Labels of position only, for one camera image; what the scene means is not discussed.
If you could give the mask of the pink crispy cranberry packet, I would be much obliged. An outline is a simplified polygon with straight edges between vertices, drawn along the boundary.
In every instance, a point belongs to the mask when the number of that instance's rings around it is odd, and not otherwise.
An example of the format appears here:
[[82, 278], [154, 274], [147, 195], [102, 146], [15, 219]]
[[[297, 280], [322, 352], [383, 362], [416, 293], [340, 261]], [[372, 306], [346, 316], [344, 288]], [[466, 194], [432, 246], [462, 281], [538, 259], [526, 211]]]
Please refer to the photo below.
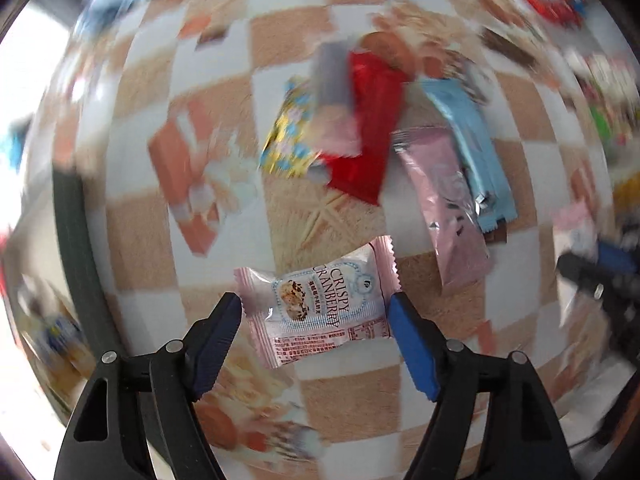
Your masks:
[[272, 370], [352, 341], [392, 336], [387, 308], [401, 286], [388, 235], [311, 268], [276, 275], [244, 266], [234, 278], [252, 344]]

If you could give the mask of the red snack packet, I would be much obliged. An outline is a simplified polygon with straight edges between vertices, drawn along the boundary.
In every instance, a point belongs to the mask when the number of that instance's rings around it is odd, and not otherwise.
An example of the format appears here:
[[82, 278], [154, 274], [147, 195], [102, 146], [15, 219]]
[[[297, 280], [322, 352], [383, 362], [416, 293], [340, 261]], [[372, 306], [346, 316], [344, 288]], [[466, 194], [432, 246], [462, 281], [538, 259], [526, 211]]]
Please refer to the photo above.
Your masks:
[[352, 51], [348, 60], [361, 154], [321, 160], [329, 170], [329, 188], [377, 205], [408, 76], [372, 52]]

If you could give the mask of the shallow cardboard box tray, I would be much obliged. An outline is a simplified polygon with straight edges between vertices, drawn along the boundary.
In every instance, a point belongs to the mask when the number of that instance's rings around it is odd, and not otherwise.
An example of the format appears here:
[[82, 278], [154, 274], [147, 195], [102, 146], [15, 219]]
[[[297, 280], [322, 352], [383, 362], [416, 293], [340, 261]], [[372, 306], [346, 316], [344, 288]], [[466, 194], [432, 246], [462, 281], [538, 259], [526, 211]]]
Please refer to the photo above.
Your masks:
[[53, 169], [52, 191], [62, 267], [89, 349], [98, 360], [107, 351], [126, 358], [93, 257], [80, 175]]

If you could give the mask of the light blue snack packet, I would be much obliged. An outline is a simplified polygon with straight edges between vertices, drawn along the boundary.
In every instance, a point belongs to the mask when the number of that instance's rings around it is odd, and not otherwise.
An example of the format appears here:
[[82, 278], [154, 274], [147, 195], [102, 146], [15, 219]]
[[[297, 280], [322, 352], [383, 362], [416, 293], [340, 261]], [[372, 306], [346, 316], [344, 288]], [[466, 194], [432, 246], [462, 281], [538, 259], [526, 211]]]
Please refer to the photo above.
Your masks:
[[500, 222], [518, 218], [509, 181], [476, 103], [456, 80], [422, 78], [419, 84], [454, 135], [480, 229], [495, 231]]

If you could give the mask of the pink foil snack packet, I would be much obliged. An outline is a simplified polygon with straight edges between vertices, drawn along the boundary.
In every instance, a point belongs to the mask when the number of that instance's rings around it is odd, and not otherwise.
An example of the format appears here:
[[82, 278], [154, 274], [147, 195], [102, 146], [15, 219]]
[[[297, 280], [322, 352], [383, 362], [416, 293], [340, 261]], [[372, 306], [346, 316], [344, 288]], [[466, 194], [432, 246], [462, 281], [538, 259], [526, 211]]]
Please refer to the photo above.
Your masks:
[[445, 294], [484, 278], [492, 263], [450, 130], [413, 127], [393, 149], [416, 190]]

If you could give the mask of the yellow blue candy packet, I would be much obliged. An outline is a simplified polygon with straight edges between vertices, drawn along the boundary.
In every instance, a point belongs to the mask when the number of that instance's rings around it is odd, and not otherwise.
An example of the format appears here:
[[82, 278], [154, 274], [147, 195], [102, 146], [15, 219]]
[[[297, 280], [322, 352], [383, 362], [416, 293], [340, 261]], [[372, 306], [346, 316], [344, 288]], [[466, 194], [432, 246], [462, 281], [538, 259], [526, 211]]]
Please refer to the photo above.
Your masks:
[[314, 98], [308, 78], [291, 77], [279, 113], [268, 133], [259, 163], [266, 174], [285, 178], [305, 177], [320, 151], [307, 139], [314, 114]]

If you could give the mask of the patterned checkered tablecloth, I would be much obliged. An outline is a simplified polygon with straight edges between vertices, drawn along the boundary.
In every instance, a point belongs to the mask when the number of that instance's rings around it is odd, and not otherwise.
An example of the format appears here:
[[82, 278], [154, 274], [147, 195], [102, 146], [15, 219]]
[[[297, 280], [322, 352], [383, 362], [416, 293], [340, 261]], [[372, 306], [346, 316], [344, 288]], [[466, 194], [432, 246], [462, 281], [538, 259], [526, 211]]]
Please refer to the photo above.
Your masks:
[[[325, 39], [358, 39], [398, 6], [409, 44], [439, 36], [480, 70], [489, 133], [515, 198], [491, 274], [445, 296], [416, 192], [398, 160], [378, 205], [306, 179], [264, 174], [257, 159], [285, 86], [307, 76]], [[559, 46], [544, 45], [544, 81], [486, 49], [492, 23], [474, 0], [151, 0], [93, 42], [36, 27], [28, 62], [55, 71], [37, 91], [26, 174], [88, 174], [87, 218], [102, 288], [128, 350], [183, 336], [232, 289], [240, 266], [286, 273], [393, 237], [404, 289], [450, 337], [503, 356], [526, 352], [568, 440], [589, 434], [585, 384], [605, 342], [587, 304], [561, 327], [551, 220], [570, 178], [613, 219], [608, 170], [585, 100]]]

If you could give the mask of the grey clear snack stick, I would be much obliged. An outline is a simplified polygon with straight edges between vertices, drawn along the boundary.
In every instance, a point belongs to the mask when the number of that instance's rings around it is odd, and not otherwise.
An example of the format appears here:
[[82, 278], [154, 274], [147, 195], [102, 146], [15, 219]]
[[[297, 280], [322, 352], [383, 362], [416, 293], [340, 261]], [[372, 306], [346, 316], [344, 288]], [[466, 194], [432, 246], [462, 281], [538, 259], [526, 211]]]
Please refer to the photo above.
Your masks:
[[310, 76], [311, 118], [304, 140], [316, 152], [336, 157], [361, 154], [361, 136], [345, 41], [320, 44]]

